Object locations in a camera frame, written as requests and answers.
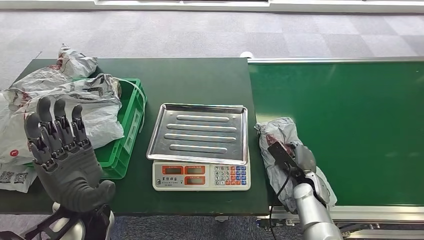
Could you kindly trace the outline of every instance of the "robotic arm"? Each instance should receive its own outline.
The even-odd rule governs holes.
[[[283,145],[276,141],[268,151],[278,165],[299,183],[293,188],[297,214],[305,240],[342,240],[339,228],[330,217],[329,191],[316,174],[314,155],[304,145]]]
[[[55,201],[54,213],[21,235],[0,232],[0,240],[41,239],[42,232],[51,240],[109,240],[114,214],[107,203],[115,184],[109,180],[99,184],[102,168],[86,135],[83,108],[80,104],[73,108],[70,124],[63,99],[54,103],[54,121],[50,106],[49,98],[42,97],[37,113],[24,120],[24,128],[35,171]]]

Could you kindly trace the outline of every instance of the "gray carpet floor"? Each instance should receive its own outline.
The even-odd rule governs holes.
[[[424,56],[423,15],[339,15],[173,11],[0,11],[0,89],[61,43],[99,58]],[[0,215],[0,231],[21,233],[42,215]],[[114,239],[272,239],[255,217],[118,217]],[[278,239],[300,239],[280,227]]]

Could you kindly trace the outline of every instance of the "crumpled plastic bag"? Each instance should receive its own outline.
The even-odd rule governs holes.
[[[0,189],[27,193],[36,177],[32,167],[0,164]]]
[[[12,83],[11,88],[25,92],[48,91],[72,82],[74,78],[87,78],[96,71],[97,57],[88,57],[62,44],[56,65],[40,68]]]
[[[34,158],[28,148],[24,119],[29,113],[37,111],[41,97],[49,98],[51,114],[54,112],[55,101],[64,99],[69,122],[72,121],[72,109],[81,104],[86,134],[94,149],[122,138],[124,129],[117,118],[122,105],[119,95],[119,79],[103,73],[95,78],[65,83],[50,90],[22,91],[12,87],[5,90],[3,96],[9,102],[8,109],[12,111],[7,119],[3,119],[5,124],[0,129],[2,138],[7,139],[0,144],[0,164],[22,165],[30,163]]]
[[[82,104],[82,117],[87,136],[94,148],[100,148],[124,136],[117,115],[121,108],[119,79],[108,74],[87,78],[95,72],[96,57],[88,57],[63,44],[56,65],[40,68],[0,94],[0,164],[22,165],[33,159],[24,130],[24,119],[37,111],[37,102],[48,96],[50,112],[58,98],[66,101],[65,112],[71,122],[71,112]]]
[[[296,124],[290,117],[281,117],[272,121],[257,123],[254,128],[258,130],[260,134],[260,153],[262,154],[263,164],[265,165],[266,172],[268,173],[269,184],[272,186],[274,192],[277,193],[283,186],[287,178],[287,174],[275,165],[275,159],[268,151],[270,139],[273,141],[277,140],[283,144],[294,143],[303,145],[303,143],[298,138]],[[337,202],[337,197],[328,183],[326,176],[318,166],[316,167],[316,174],[322,178],[329,190],[329,207],[334,207]],[[296,210],[296,201],[293,198],[293,186],[296,184],[297,182],[293,178],[290,178],[287,185],[278,196],[278,199],[288,208],[290,212],[294,212]]]

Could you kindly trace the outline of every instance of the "metal tray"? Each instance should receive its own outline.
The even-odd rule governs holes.
[[[248,110],[234,105],[164,103],[146,156],[210,164],[248,161]]]

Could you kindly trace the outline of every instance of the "green plastic crate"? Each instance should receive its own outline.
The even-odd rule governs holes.
[[[144,93],[139,79],[126,78],[125,80],[138,86]],[[103,169],[103,179],[125,177],[144,115],[143,98],[139,91],[128,82],[121,81],[119,83],[122,89],[120,97],[122,107],[118,112],[117,119],[123,127],[124,137],[94,150],[97,161]]]

